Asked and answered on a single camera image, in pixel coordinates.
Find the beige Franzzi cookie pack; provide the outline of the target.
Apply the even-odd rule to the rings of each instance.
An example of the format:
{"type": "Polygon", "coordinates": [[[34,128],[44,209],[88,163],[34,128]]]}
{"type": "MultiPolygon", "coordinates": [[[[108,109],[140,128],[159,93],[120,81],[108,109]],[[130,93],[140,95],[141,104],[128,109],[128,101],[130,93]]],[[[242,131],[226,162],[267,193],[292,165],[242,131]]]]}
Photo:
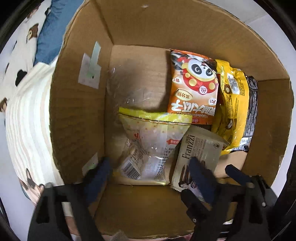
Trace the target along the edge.
{"type": "Polygon", "coordinates": [[[193,181],[189,170],[189,161],[196,157],[204,162],[205,167],[215,171],[221,152],[229,143],[217,134],[204,128],[192,125],[182,138],[179,155],[171,180],[171,188],[181,192],[184,189],[191,190],[197,198],[204,198],[193,181]]]}

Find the orange panda snack bag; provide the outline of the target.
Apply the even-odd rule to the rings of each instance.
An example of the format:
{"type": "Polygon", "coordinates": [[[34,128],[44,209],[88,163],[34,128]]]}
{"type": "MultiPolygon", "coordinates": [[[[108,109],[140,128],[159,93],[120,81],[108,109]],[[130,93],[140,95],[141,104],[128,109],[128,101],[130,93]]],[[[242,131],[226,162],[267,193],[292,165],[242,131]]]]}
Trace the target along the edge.
{"type": "Polygon", "coordinates": [[[201,54],[173,49],[170,58],[172,80],[167,112],[188,114],[193,125],[211,125],[219,87],[217,62],[201,54]]]}

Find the yellow snack bag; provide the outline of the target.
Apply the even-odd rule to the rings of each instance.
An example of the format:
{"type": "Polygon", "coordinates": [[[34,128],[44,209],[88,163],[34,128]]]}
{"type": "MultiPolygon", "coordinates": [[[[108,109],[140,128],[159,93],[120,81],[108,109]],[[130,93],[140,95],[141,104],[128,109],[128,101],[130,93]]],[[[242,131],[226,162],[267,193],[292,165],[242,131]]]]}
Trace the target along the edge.
{"type": "Polygon", "coordinates": [[[244,135],[248,106],[249,87],[242,70],[232,68],[229,62],[216,60],[219,81],[217,104],[211,131],[222,137],[228,146],[222,155],[239,147],[244,135]]]}

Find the black snack bag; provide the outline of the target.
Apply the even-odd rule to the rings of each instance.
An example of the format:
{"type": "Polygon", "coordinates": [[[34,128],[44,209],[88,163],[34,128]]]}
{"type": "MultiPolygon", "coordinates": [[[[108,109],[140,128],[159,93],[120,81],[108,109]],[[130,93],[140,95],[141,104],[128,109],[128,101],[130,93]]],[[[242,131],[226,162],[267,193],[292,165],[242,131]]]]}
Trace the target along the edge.
{"type": "Polygon", "coordinates": [[[249,87],[249,106],[246,119],[246,125],[243,137],[240,141],[239,151],[248,152],[251,139],[254,135],[256,117],[258,113],[258,86],[257,81],[253,76],[246,76],[248,87],[249,87]]]}

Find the clear yellow-edged snack bag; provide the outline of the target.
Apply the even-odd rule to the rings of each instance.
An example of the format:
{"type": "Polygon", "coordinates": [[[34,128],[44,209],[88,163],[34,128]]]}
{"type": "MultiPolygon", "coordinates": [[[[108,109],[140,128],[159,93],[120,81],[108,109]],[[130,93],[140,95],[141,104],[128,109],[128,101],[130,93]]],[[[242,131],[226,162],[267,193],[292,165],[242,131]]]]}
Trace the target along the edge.
{"type": "Polygon", "coordinates": [[[126,185],[168,185],[172,158],[192,116],[119,108],[127,142],[117,176],[126,185]]]}

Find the white bear print pillow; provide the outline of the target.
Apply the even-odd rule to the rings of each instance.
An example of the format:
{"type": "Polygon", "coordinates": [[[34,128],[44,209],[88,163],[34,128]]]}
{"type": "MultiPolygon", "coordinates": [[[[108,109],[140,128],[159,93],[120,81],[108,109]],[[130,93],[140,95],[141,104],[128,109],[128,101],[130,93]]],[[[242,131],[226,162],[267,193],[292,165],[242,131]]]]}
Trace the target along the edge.
{"type": "Polygon", "coordinates": [[[52,2],[42,1],[26,16],[16,34],[9,39],[9,47],[1,58],[1,112],[6,111],[8,101],[19,83],[33,68],[37,41],[52,2]]]}

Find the blue bed sheet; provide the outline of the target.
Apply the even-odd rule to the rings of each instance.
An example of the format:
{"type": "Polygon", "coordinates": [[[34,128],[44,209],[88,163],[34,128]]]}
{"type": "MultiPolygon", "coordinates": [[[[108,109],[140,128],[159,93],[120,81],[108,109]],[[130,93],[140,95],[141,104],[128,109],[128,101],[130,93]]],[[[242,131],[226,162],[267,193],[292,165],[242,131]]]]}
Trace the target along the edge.
{"type": "Polygon", "coordinates": [[[67,25],[83,0],[52,1],[37,41],[34,64],[50,64],[59,54],[67,25]]]}

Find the cream striped blanket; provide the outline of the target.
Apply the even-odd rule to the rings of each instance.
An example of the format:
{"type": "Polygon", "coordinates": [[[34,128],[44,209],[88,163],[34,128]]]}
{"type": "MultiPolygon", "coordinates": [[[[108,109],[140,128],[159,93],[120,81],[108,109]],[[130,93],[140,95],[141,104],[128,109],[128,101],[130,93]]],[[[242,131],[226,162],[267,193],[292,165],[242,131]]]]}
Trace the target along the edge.
{"type": "Polygon", "coordinates": [[[6,109],[6,139],[18,179],[26,169],[36,184],[64,182],[55,165],[50,132],[50,90],[56,64],[38,63],[27,74],[6,109]]]}

